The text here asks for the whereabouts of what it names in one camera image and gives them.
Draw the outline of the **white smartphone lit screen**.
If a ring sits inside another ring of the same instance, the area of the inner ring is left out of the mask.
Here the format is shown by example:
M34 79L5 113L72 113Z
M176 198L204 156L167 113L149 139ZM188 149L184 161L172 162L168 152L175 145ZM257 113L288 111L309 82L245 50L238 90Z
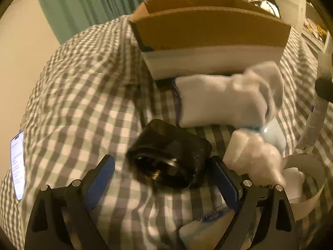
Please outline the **white smartphone lit screen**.
M15 195L21 200L25 187L24 132L21 131L11 140L11 172Z

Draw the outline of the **white folded sock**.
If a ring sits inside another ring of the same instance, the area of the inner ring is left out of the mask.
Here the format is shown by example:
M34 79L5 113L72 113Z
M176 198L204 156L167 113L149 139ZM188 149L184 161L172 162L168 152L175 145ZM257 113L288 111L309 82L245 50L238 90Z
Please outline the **white folded sock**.
M231 76L177 77L179 125L184 128L231 125L260 128L278 114L283 103L283 78L278 65L265 61Z

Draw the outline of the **grey white checkered duvet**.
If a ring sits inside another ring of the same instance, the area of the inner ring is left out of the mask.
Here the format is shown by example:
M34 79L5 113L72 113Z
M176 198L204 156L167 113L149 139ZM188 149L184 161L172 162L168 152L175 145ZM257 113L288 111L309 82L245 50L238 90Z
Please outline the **grey white checkered duvet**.
M50 57L28 100L24 132L25 191L11 173L1 183L1 227L17 249L42 185L69 185L106 154L113 179L91 217L111 249L179 249L178 229L222 205L211 182L169 190L130 169L125 158L152 119L174 124L175 98L157 88L121 16L76 34Z

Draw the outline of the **white louvered wardrobe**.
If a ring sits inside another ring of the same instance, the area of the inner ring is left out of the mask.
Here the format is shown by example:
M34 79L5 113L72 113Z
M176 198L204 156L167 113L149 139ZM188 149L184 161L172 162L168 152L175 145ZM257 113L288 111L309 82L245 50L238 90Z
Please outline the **white louvered wardrobe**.
M319 53L332 54L332 37L308 0L275 0L281 18L301 34L315 57Z

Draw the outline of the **brown cardboard box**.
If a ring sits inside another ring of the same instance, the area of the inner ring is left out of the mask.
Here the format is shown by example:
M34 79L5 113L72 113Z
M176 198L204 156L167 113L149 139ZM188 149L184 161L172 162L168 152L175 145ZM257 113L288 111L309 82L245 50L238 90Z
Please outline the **brown cardboard box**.
M279 63L291 31L242 0L148 0L129 22L154 80Z

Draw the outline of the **tissue pack floral print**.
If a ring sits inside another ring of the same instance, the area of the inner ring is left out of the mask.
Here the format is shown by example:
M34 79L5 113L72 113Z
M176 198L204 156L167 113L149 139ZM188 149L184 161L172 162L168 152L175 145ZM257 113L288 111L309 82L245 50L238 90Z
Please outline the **tissue pack floral print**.
M215 210L206 216L182 226L179 230L179 237L186 249L214 249L223 237L234 216L235 211L228 207Z

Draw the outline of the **black glossy case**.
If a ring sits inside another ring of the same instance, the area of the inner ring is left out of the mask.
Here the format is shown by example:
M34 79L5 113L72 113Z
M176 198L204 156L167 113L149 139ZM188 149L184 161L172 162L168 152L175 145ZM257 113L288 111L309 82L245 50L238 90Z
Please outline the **black glossy case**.
M126 153L148 178L174 189L198 188L212 145L189 131L153 119Z

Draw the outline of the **white bunny plush toy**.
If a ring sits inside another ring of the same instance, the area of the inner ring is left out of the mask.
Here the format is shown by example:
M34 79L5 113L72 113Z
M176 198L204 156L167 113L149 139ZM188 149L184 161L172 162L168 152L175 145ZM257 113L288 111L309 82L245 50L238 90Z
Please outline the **white bunny plush toy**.
M257 186L286 185L280 152L259 133L235 130L223 157L224 164L237 175L247 174Z

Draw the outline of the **chair with white garment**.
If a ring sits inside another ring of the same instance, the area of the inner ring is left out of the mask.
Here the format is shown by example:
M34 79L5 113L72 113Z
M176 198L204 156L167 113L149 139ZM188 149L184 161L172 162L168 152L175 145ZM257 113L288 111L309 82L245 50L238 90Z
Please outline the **chair with white garment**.
M277 5L275 0L259 0L258 6L263 10L266 10L267 12L271 13L275 17L279 19L281 18L279 6Z

